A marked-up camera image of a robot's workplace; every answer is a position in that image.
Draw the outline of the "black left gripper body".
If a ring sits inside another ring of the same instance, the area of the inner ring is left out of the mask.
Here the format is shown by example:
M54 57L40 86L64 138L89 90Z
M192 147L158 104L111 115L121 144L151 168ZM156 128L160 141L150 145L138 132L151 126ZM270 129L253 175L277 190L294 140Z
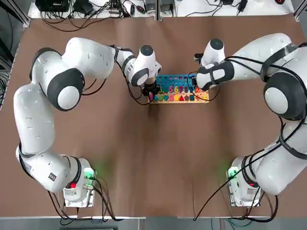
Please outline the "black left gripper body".
M160 86L157 85L156 82L153 82L151 84L144 84L143 88L143 95L144 96L150 96L152 94L153 96L157 95L160 92Z

